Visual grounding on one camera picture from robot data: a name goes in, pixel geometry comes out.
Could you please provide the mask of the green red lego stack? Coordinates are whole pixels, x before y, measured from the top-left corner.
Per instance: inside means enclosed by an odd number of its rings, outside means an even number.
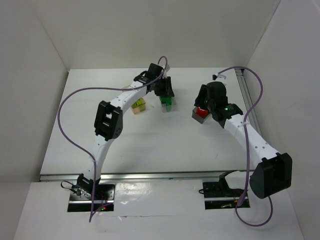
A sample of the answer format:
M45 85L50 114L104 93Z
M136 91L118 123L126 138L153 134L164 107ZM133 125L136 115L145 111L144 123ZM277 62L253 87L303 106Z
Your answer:
M161 96L160 101L162 105L172 105L172 97L171 96Z

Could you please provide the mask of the red lego brick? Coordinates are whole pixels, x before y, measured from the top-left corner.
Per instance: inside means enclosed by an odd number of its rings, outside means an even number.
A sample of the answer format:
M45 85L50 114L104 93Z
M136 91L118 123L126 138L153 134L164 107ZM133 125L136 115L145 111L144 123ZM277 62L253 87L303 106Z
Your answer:
M196 114L199 115L202 118L205 118L206 116L209 115L209 111L205 110L205 109L202 109L200 107L197 107L196 108Z

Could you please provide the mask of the yellow green lego stack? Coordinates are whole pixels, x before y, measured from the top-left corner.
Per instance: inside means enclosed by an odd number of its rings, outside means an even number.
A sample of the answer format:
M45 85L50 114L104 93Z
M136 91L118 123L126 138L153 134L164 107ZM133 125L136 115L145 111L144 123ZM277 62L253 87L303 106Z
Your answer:
M144 104L144 102L141 100L141 99L139 99L139 100L137 100L136 102L135 102L135 105L137 106L137 107L139 107L139 106L141 106L141 105L143 105Z

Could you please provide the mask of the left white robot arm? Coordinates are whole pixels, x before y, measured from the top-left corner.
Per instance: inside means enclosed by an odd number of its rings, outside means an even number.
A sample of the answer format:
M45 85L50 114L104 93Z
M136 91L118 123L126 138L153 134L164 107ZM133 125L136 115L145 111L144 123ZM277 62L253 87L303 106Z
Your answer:
M92 164L77 178L77 186L94 196L98 190L101 171L111 144L123 131L123 116L131 106L149 92L158 97L173 97L169 66L151 63L148 70L137 75L128 88L111 101L98 104L94 120L95 140L89 154Z

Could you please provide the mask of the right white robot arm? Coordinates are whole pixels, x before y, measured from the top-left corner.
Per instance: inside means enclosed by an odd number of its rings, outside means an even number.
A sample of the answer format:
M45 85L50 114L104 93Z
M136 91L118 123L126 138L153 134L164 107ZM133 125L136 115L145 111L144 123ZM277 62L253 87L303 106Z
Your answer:
M254 168L249 185L258 198L265 199L291 186L291 156L269 145L245 120L243 111L236 104L228 102L227 89L222 82L203 84L194 106L208 111L245 150L249 149L249 165Z

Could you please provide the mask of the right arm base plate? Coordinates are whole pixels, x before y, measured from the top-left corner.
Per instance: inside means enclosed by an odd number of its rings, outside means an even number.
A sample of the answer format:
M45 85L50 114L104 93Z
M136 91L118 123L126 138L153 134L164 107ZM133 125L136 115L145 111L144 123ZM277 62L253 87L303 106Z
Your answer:
M230 170L219 175L217 181L202 183L198 193L204 196L204 207L206 210L234 209L244 190L242 188L230 187L226 177L235 170Z

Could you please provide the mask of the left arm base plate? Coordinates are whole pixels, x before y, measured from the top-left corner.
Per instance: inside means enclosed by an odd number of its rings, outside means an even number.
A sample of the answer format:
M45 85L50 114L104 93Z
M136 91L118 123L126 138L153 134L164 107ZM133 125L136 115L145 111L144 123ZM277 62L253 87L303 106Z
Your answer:
M68 213L84 213L91 211L92 196L81 190L73 182L63 180L60 186L70 191L68 200ZM95 189L95 197L93 201L93 212L113 212L114 199L115 199L115 184L102 184L98 185Z

